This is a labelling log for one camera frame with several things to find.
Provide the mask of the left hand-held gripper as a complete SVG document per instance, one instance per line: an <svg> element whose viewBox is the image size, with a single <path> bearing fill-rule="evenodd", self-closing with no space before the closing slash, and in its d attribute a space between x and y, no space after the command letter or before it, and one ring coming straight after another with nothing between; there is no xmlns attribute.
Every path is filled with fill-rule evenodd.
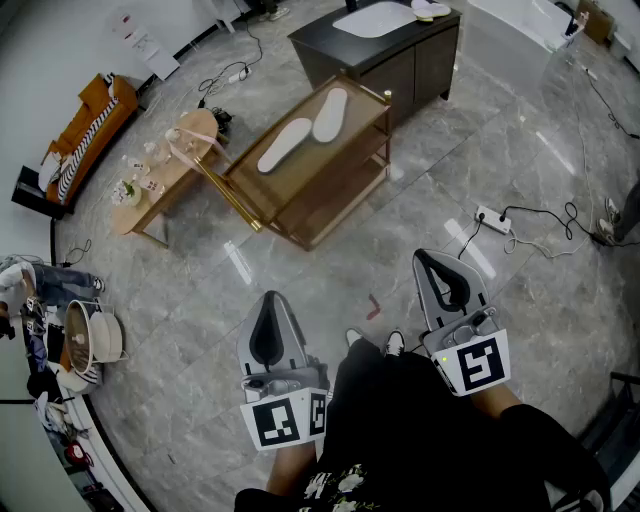
<svg viewBox="0 0 640 512"><path fill-rule="evenodd" d="M271 304L276 356L267 371L271 343L268 295L249 311L238 335L237 353L243 371L246 403L241 413L258 450L273 450L314 442L326 435L329 388L326 364L311 358L287 299L273 292Z"/></svg>

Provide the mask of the person's right forearm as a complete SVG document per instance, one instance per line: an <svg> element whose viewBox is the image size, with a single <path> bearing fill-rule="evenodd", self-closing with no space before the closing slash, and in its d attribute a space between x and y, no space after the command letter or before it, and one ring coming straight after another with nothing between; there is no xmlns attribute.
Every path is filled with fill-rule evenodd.
<svg viewBox="0 0 640 512"><path fill-rule="evenodd" d="M492 419L499 419L505 410L522 404L518 397L504 384L472 394L471 402L479 411Z"/></svg>

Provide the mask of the person's left forearm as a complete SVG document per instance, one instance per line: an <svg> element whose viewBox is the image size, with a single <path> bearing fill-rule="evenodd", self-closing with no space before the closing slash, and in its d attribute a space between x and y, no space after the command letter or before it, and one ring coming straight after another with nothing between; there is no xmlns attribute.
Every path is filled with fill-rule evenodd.
<svg viewBox="0 0 640 512"><path fill-rule="evenodd" d="M315 471L316 464L314 442L278 448L266 491L278 496L296 494Z"/></svg>

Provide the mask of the person's black trousers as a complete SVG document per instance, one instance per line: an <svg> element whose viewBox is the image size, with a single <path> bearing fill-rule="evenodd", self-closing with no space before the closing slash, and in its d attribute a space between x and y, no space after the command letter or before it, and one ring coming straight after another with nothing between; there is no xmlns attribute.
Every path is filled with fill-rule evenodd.
<svg viewBox="0 0 640 512"><path fill-rule="evenodd" d="M320 512L507 512L496 421L456 398L416 354L358 338L339 366L328 410Z"/></svg>

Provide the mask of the wooden tray cart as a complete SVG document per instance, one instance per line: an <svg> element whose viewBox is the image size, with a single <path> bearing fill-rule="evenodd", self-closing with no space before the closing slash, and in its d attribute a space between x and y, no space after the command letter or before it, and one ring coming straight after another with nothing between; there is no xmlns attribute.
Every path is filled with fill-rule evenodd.
<svg viewBox="0 0 640 512"><path fill-rule="evenodd" d="M348 102L336 139L312 135L269 174L257 162L280 131L296 118L313 122L332 88ZM354 80L335 76L292 107L223 173L200 164L236 212L256 232L264 228L306 251L315 248L389 175L391 153L389 91L379 95Z"/></svg>

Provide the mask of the round basket side table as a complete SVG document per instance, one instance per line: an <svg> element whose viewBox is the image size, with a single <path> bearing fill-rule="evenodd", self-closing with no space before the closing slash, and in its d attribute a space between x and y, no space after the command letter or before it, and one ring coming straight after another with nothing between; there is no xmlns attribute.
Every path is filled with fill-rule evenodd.
<svg viewBox="0 0 640 512"><path fill-rule="evenodd" d="M71 301L65 313L64 333L71 366L80 375L88 374L95 364L129 358L122 328L111 305Z"/></svg>

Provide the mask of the person's black floral shirt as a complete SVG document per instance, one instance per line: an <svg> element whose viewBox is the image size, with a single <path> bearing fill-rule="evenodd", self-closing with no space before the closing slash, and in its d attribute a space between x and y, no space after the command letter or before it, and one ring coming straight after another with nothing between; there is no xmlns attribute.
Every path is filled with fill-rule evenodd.
<svg viewBox="0 0 640 512"><path fill-rule="evenodd" d="M610 506L609 483L596 460L544 412L517 405L496 421L509 488L507 512L602 512ZM234 512L320 512L306 501L306 491L321 480L315 471L292 496L244 489Z"/></svg>

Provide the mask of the white flower vase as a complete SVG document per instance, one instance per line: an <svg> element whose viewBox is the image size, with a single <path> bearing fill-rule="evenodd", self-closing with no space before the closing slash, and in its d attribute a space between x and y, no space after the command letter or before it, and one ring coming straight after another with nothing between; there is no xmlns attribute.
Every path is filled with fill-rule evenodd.
<svg viewBox="0 0 640 512"><path fill-rule="evenodd" d="M119 180L111 194L114 206L136 206L142 199L142 191L135 182Z"/></svg>

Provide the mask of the black metal rack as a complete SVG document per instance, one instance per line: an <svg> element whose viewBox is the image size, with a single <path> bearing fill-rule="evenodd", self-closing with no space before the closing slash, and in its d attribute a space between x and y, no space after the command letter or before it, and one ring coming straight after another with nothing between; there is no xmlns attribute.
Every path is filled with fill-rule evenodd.
<svg viewBox="0 0 640 512"><path fill-rule="evenodd" d="M610 373L607 399L578 439L613 488L640 455L640 376Z"/></svg>

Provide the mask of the white bathtub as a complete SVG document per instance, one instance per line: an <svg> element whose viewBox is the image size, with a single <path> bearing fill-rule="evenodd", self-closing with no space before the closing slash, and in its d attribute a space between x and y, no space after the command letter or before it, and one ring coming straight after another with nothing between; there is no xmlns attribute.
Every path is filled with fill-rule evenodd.
<svg viewBox="0 0 640 512"><path fill-rule="evenodd" d="M467 0L462 21L465 58L521 95L584 28L550 0Z"/></svg>

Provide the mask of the striped blanket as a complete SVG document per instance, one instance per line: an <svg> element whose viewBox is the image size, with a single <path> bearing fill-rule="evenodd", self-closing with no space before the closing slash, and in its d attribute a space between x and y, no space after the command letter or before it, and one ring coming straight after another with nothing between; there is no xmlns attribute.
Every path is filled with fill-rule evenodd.
<svg viewBox="0 0 640 512"><path fill-rule="evenodd" d="M85 132L78 147L65 161L65 165L62 167L60 172L57 187L57 198L61 204L66 201L67 196L69 195L70 187L95 135L118 104L118 98L114 97L111 99L105 109L89 125L89 128Z"/></svg>

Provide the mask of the white sink basin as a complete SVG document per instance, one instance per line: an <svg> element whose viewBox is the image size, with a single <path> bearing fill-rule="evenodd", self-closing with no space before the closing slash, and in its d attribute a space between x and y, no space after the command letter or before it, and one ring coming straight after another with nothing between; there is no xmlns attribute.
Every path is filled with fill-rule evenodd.
<svg viewBox="0 0 640 512"><path fill-rule="evenodd" d="M333 23L333 27L356 37L375 39L416 20L410 7L381 1L342 17Z"/></svg>

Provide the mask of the black side table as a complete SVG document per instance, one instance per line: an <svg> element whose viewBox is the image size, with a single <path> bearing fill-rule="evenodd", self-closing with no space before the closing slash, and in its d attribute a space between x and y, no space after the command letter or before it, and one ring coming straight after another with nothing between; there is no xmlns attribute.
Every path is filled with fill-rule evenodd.
<svg viewBox="0 0 640 512"><path fill-rule="evenodd" d="M66 209L46 198L46 193L38 186L38 179L39 175L36 171L23 166L16 180L11 200L54 220L61 220L66 214Z"/></svg>

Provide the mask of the orange sofa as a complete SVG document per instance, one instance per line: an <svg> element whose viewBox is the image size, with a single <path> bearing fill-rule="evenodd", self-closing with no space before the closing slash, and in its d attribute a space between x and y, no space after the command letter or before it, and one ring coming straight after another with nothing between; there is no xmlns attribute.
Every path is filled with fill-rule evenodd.
<svg viewBox="0 0 640 512"><path fill-rule="evenodd" d="M61 204L57 198L61 169L67 158L78 147L89 125L114 97L119 99L119 104L95 135L70 187L69 195ZM138 111L136 90L124 77L113 73L96 75L79 93L78 98L80 100L78 111L58 138L49 144L39 171L39 187L46 193L46 198L65 207L71 204L98 158L106 151L127 121Z"/></svg>

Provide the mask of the cardboard box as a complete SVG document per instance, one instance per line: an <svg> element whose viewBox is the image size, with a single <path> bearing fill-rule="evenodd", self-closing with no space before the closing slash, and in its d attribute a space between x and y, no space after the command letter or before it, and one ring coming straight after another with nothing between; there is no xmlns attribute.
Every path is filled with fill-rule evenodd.
<svg viewBox="0 0 640 512"><path fill-rule="evenodd" d="M605 44L614 28L614 18L593 0L579 0L576 16L582 13L589 14L584 33L596 44Z"/></svg>

